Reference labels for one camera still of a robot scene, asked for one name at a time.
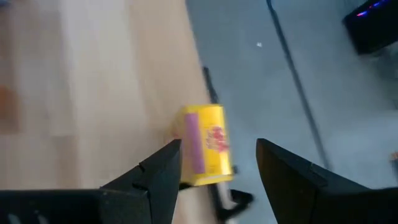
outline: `gray floor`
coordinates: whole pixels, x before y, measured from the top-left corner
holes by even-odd
[[[398,114],[376,66],[381,59],[357,56],[341,23],[359,1],[274,2],[332,171],[367,187],[395,186],[388,160],[398,150]],[[187,6],[202,64],[226,108],[241,171],[230,186],[256,196],[239,221],[276,223],[257,170],[256,139],[323,164],[266,0]]]

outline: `black wire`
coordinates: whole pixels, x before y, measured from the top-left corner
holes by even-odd
[[[323,166],[326,169],[331,170],[331,164],[329,163],[328,156],[327,156],[327,153],[325,151],[325,147],[323,146],[322,137],[320,136],[317,123],[315,122],[315,119],[313,117],[310,105],[308,103],[307,96],[305,95],[303,84],[302,84],[302,82],[300,80],[300,77],[299,77],[299,73],[297,72],[297,69],[296,69],[296,67],[294,65],[293,57],[292,57],[292,54],[290,53],[290,49],[289,49],[289,46],[287,44],[287,41],[286,41],[286,38],[285,38],[285,34],[284,34],[283,30],[282,30],[282,26],[280,25],[278,14],[276,13],[276,11],[275,11],[275,9],[274,9],[274,7],[272,5],[272,0],[267,0],[267,5],[268,5],[269,12],[271,14],[272,21],[273,21],[274,26],[275,26],[275,30],[277,32],[277,35],[278,35],[278,38],[279,38],[279,41],[280,41],[280,44],[282,45],[282,50],[285,53],[285,58],[287,60],[287,65],[289,66],[289,69],[292,72],[294,83],[295,83],[295,86],[297,88],[298,95],[300,97],[300,101],[301,101],[303,109],[304,109],[304,113],[305,113],[305,115],[306,115],[306,117],[308,119],[308,123],[310,124],[311,133],[313,135],[313,138],[314,138],[315,145],[317,147],[318,153],[319,153],[319,155],[321,157],[321,160],[323,162]]]

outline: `yellow box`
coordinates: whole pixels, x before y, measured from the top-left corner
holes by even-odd
[[[173,138],[182,139],[181,182],[198,186],[233,179],[221,105],[184,107],[170,133]]]

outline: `black device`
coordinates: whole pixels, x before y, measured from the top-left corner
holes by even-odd
[[[375,52],[398,40],[398,1],[367,1],[343,22],[359,54]]]
[[[100,189],[2,190],[0,223],[169,224],[180,182],[180,143],[172,141]]]
[[[256,154],[279,224],[398,223],[397,188],[369,189],[265,139]]]

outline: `wooden floor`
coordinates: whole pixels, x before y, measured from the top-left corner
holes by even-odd
[[[0,9],[0,187],[99,187],[164,144],[186,104],[207,103],[183,0],[15,0]],[[175,223],[214,223],[206,189]]]

